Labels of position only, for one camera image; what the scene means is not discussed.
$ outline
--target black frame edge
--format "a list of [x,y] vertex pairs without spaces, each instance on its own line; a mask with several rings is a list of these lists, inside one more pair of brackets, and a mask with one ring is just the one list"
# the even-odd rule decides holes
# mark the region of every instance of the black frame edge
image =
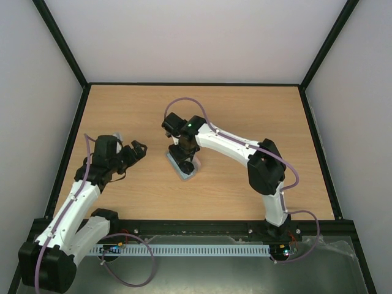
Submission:
[[93,82],[90,85],[104,86],[236,86],[236,87],[299,87],[299,84],[274,83],[164,83],[164,82]]
[[19,288],[20,279],[21,279],[21,269],[18,263],[17,269],[15,270],[15,274],[13,274],[11,285],[8,289],[8,294],[16,294]]
[[53,184],[53,188],[50,194],[50,198],[48,201],[47,208],[45,210],[44,216],[46,218],[51,219],[55,213],[55,208],[57,204],[57,200],[59,198],[59,193],[62,187],[62,182],[64,181],[64,177],[66,175],[66,171],[68,168],[69,159],[72,154],[72,150],[74,148],[76,136],[79,131],[79,125],[81,122],[81,118],[83,117],[83,113],[85,111],[85,106],[87,103],[88,95],[90,93],[91,85],[88,84],[84,89],[80,97],[79,105],[76,110],[75,117],[73,119],[73,123],[71,126],[71,130],[69,132],[69,136],[67,139],[66,147],[64,148],[64,153],[62,155],[60,166],[56,175],[55,183]]
[[36,6],[39,14],[41,14],[42,19],[44,20],[45,24],[47,25],[49,31],[51,32],[51,35],[55,39],[58,47],[60,48],[62,54],[64,55],[65,59],[67,60],[70,68],[73,71],[73,74],[76,76],[76,79],[79,81],[79,84],[82,88],[87,86],[87,80],[83,73],[81,72],[81,69],[76,62],[76,59],[74,55],[72,54],[70,48],[68,47],[68,44],[61,34],[61,31],[56,24],[55,19],[53,18],[52,14],[50,13],[50,10],[45,3],[44,0],[32,0],[34,5]]
[[333,186],[330,170],[328,169],[328,164],[325,159],[324,150],[320,141],[319,133],[317,132],[317,128],[313,119],[313,114],[312,114],[311,107],[309,105],[309,101],[306,97],[305,89],[298,87],[298,91],[300,92],[307,124],[311,132],[314,148],[317,154],[318,163],[320,164],[321,172],[323,174],[326,191],[328,193],[328,197],[330,198],[334,217],[335,219],[343,219],[342,210],[339,205],[339,200],[337,199],[335,188]]
[[342,31],[345,23],[347,22],[347,20],[349,20],[351,13],[354,11],[354,8],[356,7],[359,1],[360,0],[347,0],[342,11],[337,17],[334,25],[332,26],[331,31],[327,35],[323,45],[318,51],[311,67],[306,73],[301,83],[301,88],[306,90],[306,88],[309,86],[316,72],[318,71],[319,67],[321,66],[322,62],[324,61],[325,57],[330,51],[332,45],[335,43],[335,40],[337,39],[338,35]]

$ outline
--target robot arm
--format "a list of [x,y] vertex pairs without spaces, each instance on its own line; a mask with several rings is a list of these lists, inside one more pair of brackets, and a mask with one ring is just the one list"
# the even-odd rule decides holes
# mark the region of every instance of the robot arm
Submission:
[[186,121],[170,113],[164,119],[162,127],[166,130],[167,137],[174,141],[174,144],[169,146],[169,154],[174,162],[183,173],[193,173],[193,158],[201,147],[213,149],[237,160],[247,167],[249,184],[263,197],[266,221],[280,227],[288,216],[281,192],[286,166],[261,151],[249,148],[249,145],[259,146],[280,157],[274,142],[269,139],[262,143],[248,140],[212,126],[217,132],[210,128],[204,118],[193,116]]
[[77,170],[70,194],[55,218],[34,243],[26,242],[19,250],[21,276],[25,285],[34,286],[38,255],[48,239],[40,264],[40,288],[64,293],[72,284],[77,266],[90,248],[108,233],[117,232],[118,214],[106,209],[97,209],[87,223],[78,229],[88,209],[101,195],[113,174],[125,174],[127,168],[145,157],[145,145],[133,141],[132,147],[123,147],[119,135],[102,135],[97,138],[87,179],[78,197],[75,198],[75,194],[83,183],[87,158]]

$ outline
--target wooden table surface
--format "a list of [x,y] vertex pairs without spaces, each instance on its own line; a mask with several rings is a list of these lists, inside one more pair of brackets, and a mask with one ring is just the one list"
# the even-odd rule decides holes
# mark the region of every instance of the wooden table surface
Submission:
[[[121,219],[264,219],[262,198],[250,187],[247,170],[237,161],[202,149],[197,153],[201,170],[185,182],[168,163],[165,152],[172,140],[160,125],[167,104],[183,96],[199,100],[211,122],[223,130],[248,139],[274,141],[282,157],[300,174],[300,184],[285,193],[289,211],[307,209],[319,219],[333,219],[296,87],[92,86],[56,211],[86,156],[83,134],[96,138],[120,132],[125,145],[132,140],[146,144],[147,156],[128,169],[126,179],[108,184],[86,217],[96,208],[106,208],[117,211]],[[170,110],[184,119],[202,115],[197,105],[188,101],[178,102]],[[288,169],[285,185],[293,182]],[[306,214],[293,218],[312,219]]]

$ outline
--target white wall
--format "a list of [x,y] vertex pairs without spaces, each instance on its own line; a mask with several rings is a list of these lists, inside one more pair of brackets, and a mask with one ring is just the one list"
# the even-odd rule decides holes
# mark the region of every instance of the white wall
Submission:
[[346,0],[47,0],[88,81],[300,83]]
[[0,293],[42,217],[81,87],[32,1],[0,9]]
[[362,0],[307,90],[344,217],[391,293],[392,2]]

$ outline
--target purple cable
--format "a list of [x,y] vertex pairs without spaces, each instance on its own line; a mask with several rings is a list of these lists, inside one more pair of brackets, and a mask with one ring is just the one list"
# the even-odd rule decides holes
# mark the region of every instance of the purple cable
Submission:
[[[217,129],[214,128],[213,125],[211,124],[211,122],[209,121],[208,116],[207,116],[207,113],[206,113],[206,111],[205,111],[203,105],[202,105],[199,101],[197,101],[196,99],[194,99],[194,98],[190,98],[190,97],[181,97],[181,98],[177,98],[177,99],[171,101],[171,102],[166,106],[165,113],[164,113],[164,118],[166,118],[167,112],[168,112],[168,109],[170,108],[170,106],[172,106],[174,103],[176,103],[176,102],[178,102],[178,101],[181,101],[181,100],[188,100],[188,101],[193,101],[193,102],[195,102],[195,103],[200,107],[200,109],[202,110],[203,116],[204,116],[204,118],[205,118],[205,120],[206,120],[206,123],[207,123],[207,125],[209,126],[209,128],[210,128],[213,132],[216,133],[216,130],[217,130]],[[226,139],[228,139],[228,140],[230,140],[230,141],[233,141],[233,142],[235,142],[235,143],[237,143],[237,144],[240,144],[240,145],[242,145],[242,146],[245,146],[245,145],[246,145],[246,143],[244,143],[244,142],[242,142],[242,141],[240,141],[240,140],[238,140],[238,139],[236,139],[236,138],[233,138],[233,137],[231,137],[231,136],[229,136],[229,135],[222,134],[221,132],[218,132],[217,134],[220,135],[221,137],[224,137],[224,138],[226,138]],[[283,158],[277,156],[276,154],[274,154],[274,153],[272,153],[272,152],[270,152],[270,151],[268,151],[268,150],[266,150],[266,149],[260,148],[260,147],[258,147],[258,146],[249,145],[249,148],[258,150],[258,151],[260,151],[260,152],[262,152],[262,153],[264,153],[264,154],[267,154],[267,155],[269,155],[269,156],[275,158],[275,159],[278,160],[279,162],[282,162],[284,165],[286,165],[286,166],[287,166],[289,169],[291,169],[291,171],[294,173],[294,175],[295,175],[295,182],[294,182],[293,184],[287,186],[287,187],[283,187],[283,188],[281,189],[281,192],[284,191],[284,190],[287,190],[287,189],[294,188],[295,186],[298,185],[298,183],[300,182],[300,176],[299,176],[298,172],[295,170],[295,168],[294,168],[291,164],[289,164],[286,160],[284,160]],[[284,264],[284,263],[291,263],[291,262],[295,262],[295,261],[297,261],[297,260],[301,260],[302,258],[305,258],[306,256],[308,256],[308,255],[314,250],[314,248],[316,247],[316,245],[317,245],[317,243],[318,243],[318,241],[319,241],[319,237],[320,237],[320,224],[319,224],[319,220],[317,219],[316,215],[314,215],[312,212],[310,212],[310,211],[308,211],[308,210],[293,211],[292,213],[289,213],[289,214],[297,214],[297,213],[309,213],[309,214],[314,218],[314,220],[316,221],[317,235],[316,235],[315,243],[314,243],[313,246],[309,249],[309,251],[307,251],[304,255],[302,255],[302,256],[300,256],[300,257],[298,257],[298,258],[295,258],[295,259],[284,260],[284,261],[280,261],[280,262],[279,262],[279,261],[275,260],[275,259],[271,256],[272,260],[273,260],[275,263]]]
[[127,237],[131,237],[131,238],[136,239],[136,240],[138,240],[139,242],[143,243],[143,245],[145,245],[145,246],[147,247],[147,250],[148,250],[148,252],[149,252],[150,255],[151,255],[151,260],[153,261],[153,267],[151,268],[151,273],[149,274],[149,277],[148,277],[147,280],[145,280],[143,283],[137,284],[137,285],[135,285],[135,284],[130,284],[130,283],[127,283],[127,282],[121,280],[121,279],[120,279],[120,278],[119,278],[119,277],[109,268],[109,266],[105,263],[105,254],[108,252],[108,250],[105,250],[105,251],[103,252],[102,256],[101,256],[101,261],[102,261],[101,265],[103,265],[103,266],[106,268],[106,270],[108,271],[108,273],[111,274],[111,276],[112,276],[114,279],[116,279],[119,283],[121,283],[121,284],[124,285],[124,286],[131,287],[131,288],[139,288],[139,287],[142,287],[142,286],[147,285],[148,283],[151,282],[151,280],[154,278],[154,276],[155,276],[155,274],[156,274],[156,272],[157,272],[157,263],[156,263],[156,260],[155,260],[155,256],[154,256],[154,254],[153,254],[153,251],[151,250],[151,247],[149,247],[148,244],[147,244],[146,242],[144,242],[144,241],[143,241],[141,238],[139,238],[138,236],[131,235],[131,234],[126,234],[126,233],[117,233],[117,234],[107,235],[107,236],[103,237],[101,240],[104,240],[104,239],[107,239],[107,238],[112,238],[112,237],[117,237],[117,236],[127,236]]
[[273,262],[277,263],[278,265],[284,265],[286,263],[297,262],[298,260],[301,260],[301,259],[307,257],[315,249],[317,243],[319,242],[319,238],[320,238],[320,224],[319,224],[319,220],[317,219],[316,215],[314,213],[308,211],[308,210],[297,210],[297,211],[293,211],[292,213],[289,213],[289,214],[297,214],[297,213],[309,213],[314,218],[314,220],[316,221],[316,226],[317,226],[316,239],[314,240],[314,244],[312,245],[312,247],[305,254],[301,255],[300,257],[297,257],[297,258],[294,258],[294,259],[290,259],[290,260],[277,261],[271,255],[271,259],[273,260]]
[[[202,105],[199,101],[197,101],[196,99],[194,99],[194,98],[190,98],[190,97],[181,97],[181,98],[177,98],[177,99],[171,101],[171,102],[166,106],[165,113],[164,113],[164,119],[165,119],[166,116],[167,116],[167,112],[168,112],[169,108],[170,108],[174,103],[176,103],[176,102],[178,102],[178,101],[181,101],[181,100],[188,100],[188,101],[195,102],[195,103],[200,107],[200,109],[202,110],[204,119],[206,120],[206,123],[207,123],[207,125],[209,126],[209,128],[210,128],[213,132],[216,133],[216,130],[217,130],[217,129],[214,128],[213,125],[211,124],[211,122],[209,121],[208,116],[207,116],[207,113],[206,113],[206,111],[205,111],[203,105]],[[240,145],[242,145],[242,146],[245,146],[245,145],[246,145],[246,143],[244,143],[244,142],[242,142],[242,141],[239,141],[238,139],[233,138],[233,137],[231,137],[231,136],[229,136],[229,135],[222,134],[221,132],[218,132],[217,134],[218,134],[219,136],[221,136],[221,137],[224,137],[224,138],[226,138],[226,139],[228,139],[228,140],[230,140],[230,141],[232,141],[232,142],[235,142],[235,143],[237,143],[237,144],[240,144]],[[260,151],[260,152],[262,152],[262,153],[264,153],[264,154],[267,154],[267,155],[269,155],[269,156],[275,158],[275,159],[278,160],[279,162],[282,162],[284,165],[286,165],[286,166],[287,166],[289,169],[291,169],[291,171],[294,173],[294,175],[295,175],[295,182],[294,182],[293,184],[287,186],[287,187],[283,187],[283,188],[281,189],[281,192],[283,192],[284,190],[288,190],[288,189],[294,188],[295,186],[298,185],[298,183],[300,182],[300,175],[299,175],[298,172],[295,170],[295,168],[294,168],[291,164],[289,164],[286,160],[284,160],[283,158],[277,156],[276,154],[274,154],[274,153],[272,153],[272,152],[270,152],[270,151],[268,151],[268,150],[266,150],[266,149],[263,149],[263,148],[261,148],[261,147],[259,147],[259,146],[249,145],[249,148],[255,149],[255,150],[257,150],[257,151]]]
[[[90,171],[90,157],[91,157],[91,151],[90,151],[90,144],[88,140],[93,140],[91,139],[89,136],[87,136],[85,134],[85,140],[86,140],[86,145],[87,145],[87,164],[86,164],[86,172],[85,175],[83,177],[83,180],[81,182],[81,185],[79,187],[79,189],[76,191],[75,193],[75,198],[77,198],[80,194],[80,192],[83,190],[85,184],[86,184],[86,180],[87,180],[87,176],[88,173]],[[74,202],[74,200],[71,200],[70,202],[68,202],[67,206],[63,209],[63,211],[61,212],[61,214],[59,215],[56,223],[54,224],[53,228],[51,229],[50,233],[52,233],[53,235],[56,233],[56,229],[58,228],[58,226],[61,223],[61,220],[63,219],[64,215],[67,213],[68,209],[71,207],[72,203]],[[39,252],[38,255],[38,259],[37,259],[37,263],[36,263],[36,272],[34,275],[34,288],[36,290],[36,294],[40,294],[40,290],[39,290],[39,269],[41,267],[41,262],[42,262],[42,258],[43,258],[43,254],[45,253],[46,248],[48,247],[48,244],[50,242],[50,237],[47,238],[47,240],[44,242],[44,244],[42,245],[42,248]]]

